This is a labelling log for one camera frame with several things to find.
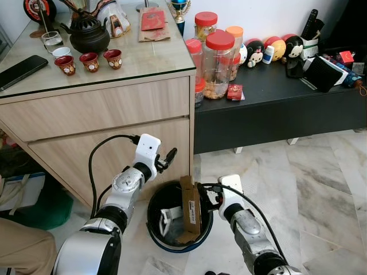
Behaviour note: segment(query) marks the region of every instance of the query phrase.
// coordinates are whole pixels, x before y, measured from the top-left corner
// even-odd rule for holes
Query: teapot lid
[[[85,12],[83,9],[78,9],[78,16],[74,18],[70,25],[71,31],[89,32],[101,27],[101,22]]]

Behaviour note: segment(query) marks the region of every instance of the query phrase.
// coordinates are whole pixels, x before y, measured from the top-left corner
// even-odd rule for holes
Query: trophy
[[[169,8],[171,10],[172,16],[178,26],[181,35],[184,35],[185,20],[184,15],[188,13],[191,7],[191,0],[171,0],[169,3]]]

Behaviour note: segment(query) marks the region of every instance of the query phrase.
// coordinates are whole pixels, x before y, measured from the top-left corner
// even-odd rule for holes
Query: snack jar
[[[218,15],[210,11],[203,11],[195,15],[195,38],[205,42],[210,33],[217,29]]]
[[[223,30],[217,30],[206,38],[203,46],[204,96],[222,98],[228,89],[233,64],[235,38]]]
[[[191,57],[196,66],[196,83],[199,83],[202,79],[202,49],[201,41],[195,38],[185,41],[186,46],[191,54]]]
[[[240,53],[241,45],[243,43],[243,28],[238,26],[231,26],[225,29],[227,33],[230,33],[235,37],[235,56]]]
[[[201,78],[195,85],[195,108],[200,107],[204,99],[205,80]]]
[[[235,80],[237,77],[237,72],[239,71],[240,66],[240,60],[241,60],[241,54],[239,53],[233,60],[233,65],[231,69],[231,78],[229,79],[230,81]]]

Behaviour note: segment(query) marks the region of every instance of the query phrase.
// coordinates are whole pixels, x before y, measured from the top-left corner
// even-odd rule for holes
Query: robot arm
[[[54,275],[116,275],[121,254],[122,234],[130,222],[134,202],[141,188],[168,168],[177,153],[173,148],[165,160],[159,159],[161,141],[143,134],[132,167],[126,167],[112,181],[105,204],[60,249]]]
[[[218,181],[224,186],[243,192],[238,175],[224,176]],[[198,188],[200,195],[207,196],[204,188]],[[253,275],[302,275],[298,269],[287,265],[286,260],[266,237],[263,224],[250,209],[245,209],[243,199],[231,190],[220,189],[217,193],[218,204],[212,209],[218,209],[220,217],[230,223],[249,271]]]

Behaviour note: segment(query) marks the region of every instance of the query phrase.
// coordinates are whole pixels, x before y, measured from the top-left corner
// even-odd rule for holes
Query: khaki pants
[[[0,218],[0,267],[50,275],[57,252],[51,233]]]

